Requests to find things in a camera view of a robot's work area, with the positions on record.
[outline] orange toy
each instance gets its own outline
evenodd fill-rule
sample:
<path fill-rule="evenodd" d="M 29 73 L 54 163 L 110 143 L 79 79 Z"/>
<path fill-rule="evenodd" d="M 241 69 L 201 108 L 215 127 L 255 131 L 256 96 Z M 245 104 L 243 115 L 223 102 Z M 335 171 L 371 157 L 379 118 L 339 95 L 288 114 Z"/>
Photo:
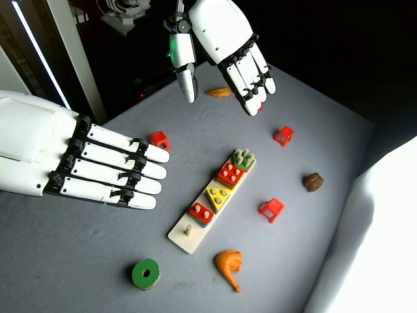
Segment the orange toy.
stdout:
<path fill-rule="evenodd" d="M 239 272 L 242 265 L 242 253 L 239 251 L 227 250 L 219 253 L 214 262 L 216 262 L 217 269 L 232 285 L 236 292 L 240 292 L 240 286 L 235 280 L 232 271 Z"/>

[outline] toy croissant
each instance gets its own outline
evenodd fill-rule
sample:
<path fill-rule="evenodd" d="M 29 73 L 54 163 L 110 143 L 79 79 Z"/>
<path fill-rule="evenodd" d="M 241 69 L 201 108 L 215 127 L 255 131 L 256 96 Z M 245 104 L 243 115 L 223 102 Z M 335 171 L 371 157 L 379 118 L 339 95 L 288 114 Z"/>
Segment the toy croissant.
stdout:
<path fill-rule="evenodd" d="M 242 253 L 232 250 L 223 251 L 215 257 L 214 262 L 216 263 L 219 272 L 221 272 L 224 278 L 232 285 L 235 291 L 240 292 L 240 286 L 235 280 L 232 271 L 240 271 L 240 266 L 242 265 Z"/>

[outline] gray table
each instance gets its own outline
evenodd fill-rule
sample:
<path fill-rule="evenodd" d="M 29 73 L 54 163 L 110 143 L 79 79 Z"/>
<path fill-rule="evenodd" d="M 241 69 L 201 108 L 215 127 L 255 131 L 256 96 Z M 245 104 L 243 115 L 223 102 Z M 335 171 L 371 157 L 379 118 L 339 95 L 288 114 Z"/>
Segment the gray table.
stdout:
<path fill-rule="evenodd" d="M 200 94 L 182 99 L 174 82 L 106 126 L 129 136 L 163 130 L 172 144 L 167 179 L 152 211 L 44 196 L 0 193 L 0 311 L 19 312 L 299 312 L 313 286 L 364 154 L 371 123 L 274 68 L 276 94 L 247 116 L 216 68 L 197 69 Z M 272 140 L 295 130 L 283 149 Z M 194 254 L 167 234 L 236 148 L 258 163 Z M 324 185 L 307 193 L 304 174 Z M 258 214 L 272 198 L 285 204 L 275 223 Z M 244 255 L 235 293 L 213 257 Z M 130 281 L 132 264 L 156 260 L 152 290 Z"/>

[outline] light strip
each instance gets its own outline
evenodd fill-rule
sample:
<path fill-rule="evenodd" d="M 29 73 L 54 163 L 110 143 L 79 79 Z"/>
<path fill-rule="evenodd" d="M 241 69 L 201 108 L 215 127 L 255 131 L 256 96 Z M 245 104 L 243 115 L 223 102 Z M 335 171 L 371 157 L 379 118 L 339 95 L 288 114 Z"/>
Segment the light strip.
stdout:
<path fill-rule="evenodd" d="M 17 2 L 15 2 L 15 1 L 12 1 L 12 5 L 13 5 L 14 10 L 16 11 L 17 15 L 19 16 L 19 19 L 20 19 L 23 27 L 25 28 L 27 35 L 31 39 L 32 45 L 35 48 L 35 50 L 36 50 L 36 52 L 37 52 L 40 60 L 42 61 L 42 64 L 44 65 L 44 67 L 46 69 L 46 72 L 48 73 L 49 77 L 51 78 L 51 81 L 52 81 L 53 85 L 55 86 L 56 90 L 58 91 L 59 96 L 61 97 L 62 101 L 64 102 L 66 108 L 69 109 L 69 110 L 71 110 L 70 104 L 68 103 L 68 101 L 66 101 L 66 98 L 64 96 L 63 91 L 59 87 L 58 82 L 55 79 L 55 76 L 53 75 L 53 73 L 51 71 L 50 66 L 46 62 L 46 59 L 44 57 L 44 54 L 40 50 L 40 47 L 39 47 L 38 43 L 36 42 L 35 37 L 33 36 L 32 30 L 30 29 L 30 27 L 27 24 L 27 21 L 25 19 L 25 16 L 23 15 L 22 11 L 20 10 L 19 4 Z"/>

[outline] green ring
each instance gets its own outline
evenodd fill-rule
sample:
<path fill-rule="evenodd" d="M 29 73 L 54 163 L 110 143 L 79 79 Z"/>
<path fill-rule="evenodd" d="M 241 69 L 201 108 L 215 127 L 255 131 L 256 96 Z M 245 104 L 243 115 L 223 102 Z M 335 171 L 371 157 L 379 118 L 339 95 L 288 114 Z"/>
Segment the green ring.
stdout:
<path fill-rule="evenodd" d="M 152 259 L 145 259 L 135 265 L 132 280 L 136 287 L 147 290 L 154 287 L 161 278 L 161 270 Z"/>

